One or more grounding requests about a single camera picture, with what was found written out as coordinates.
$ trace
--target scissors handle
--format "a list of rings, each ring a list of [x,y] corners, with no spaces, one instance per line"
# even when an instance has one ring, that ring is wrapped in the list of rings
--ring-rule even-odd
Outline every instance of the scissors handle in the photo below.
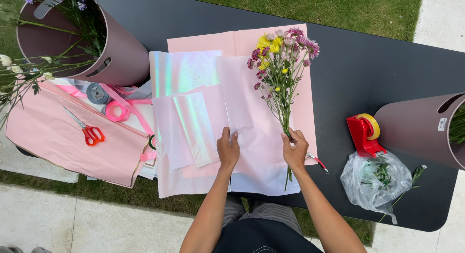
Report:
[[[105,141],[105,136],[103,135],[102,131],[97,127],[85,126],[85,129],[82,129],[85,136],[85,143],[88,146],[94,146],[97,142]]]

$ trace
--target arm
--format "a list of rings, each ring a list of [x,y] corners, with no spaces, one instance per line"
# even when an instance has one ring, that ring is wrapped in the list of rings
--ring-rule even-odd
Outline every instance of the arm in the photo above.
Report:
[[[304,160],[308,143],[301,131],[289,128],[292,140],[282,133],[284,160],[299,182],[313,224],[327,253],[366,252],[355,232],[331,206],[305,170]]]
[[[232,145],[229,143],[229,134],[229,127],[225,127],[223,136],[217,141],[221,166],[212,188],[182,242],[180,253],[211,252],[221,235],[229,179],[239,160],[238,133],[232,136]]]

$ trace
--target red scissors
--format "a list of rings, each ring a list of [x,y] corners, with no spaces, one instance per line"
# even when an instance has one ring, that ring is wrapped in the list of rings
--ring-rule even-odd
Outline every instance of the red scissors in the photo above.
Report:
[[[85,143],[88,146],[94,146],[98,142],[103,142],[105,141],[105,136],[103,136],[102,131],[100,131],[99,128],[97,127],[91,127],[87,126],[84,124],[82,121],[80,121],[76,116],[73,115],[67,108],[65,108],[65,111],[71,116],[71,118],[76,121],[79,126],[82,128],[82,132],[84,132],[84,137],[85,137]]]

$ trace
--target lawn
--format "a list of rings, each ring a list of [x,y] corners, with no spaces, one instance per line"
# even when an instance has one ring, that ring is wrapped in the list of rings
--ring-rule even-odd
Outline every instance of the lawn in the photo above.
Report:
[[[324,24],[353,31],[412,41],[421,0],[199,0],[286,18]],[[0,0],[20,9],[22,0]],[[0,28],[0,54],[20,58],[15,29]],[[0,85],[12,78],[0,77]],[[52,190],[60,194],[127,205],[195,215],[204,195],[179,195],[158,198],[156,181],[138,178],[133,189],[112,185],[80,176],[77,184],[31,177],[0,170],[0,182]],[[317,237],[307,210],[295,208],[294,213],[305,235]],[[367,245],[372,242],[373,224],[369,221],[345,218]]]

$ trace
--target hand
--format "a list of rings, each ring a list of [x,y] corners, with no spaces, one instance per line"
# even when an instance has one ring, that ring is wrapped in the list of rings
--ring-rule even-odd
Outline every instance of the hand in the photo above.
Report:
[[[289,133],[292,137],[291,140],[285,133],[281,133],[284,143],[283,155],[284,160],[295,174],[296,171],[305,170],[304,161],[307,155],[308,142],[300,130],[293,131],[289,128]]]
[[[227,169],[230,173],[233,172],[237,161],[239,160],[239,144],[237,143],[237,132],[232,136],[232,145],[229,143],[229,127],[224,127],[223,135],[216,142],[218,148],[219,161],[221,161],[221,167]]]

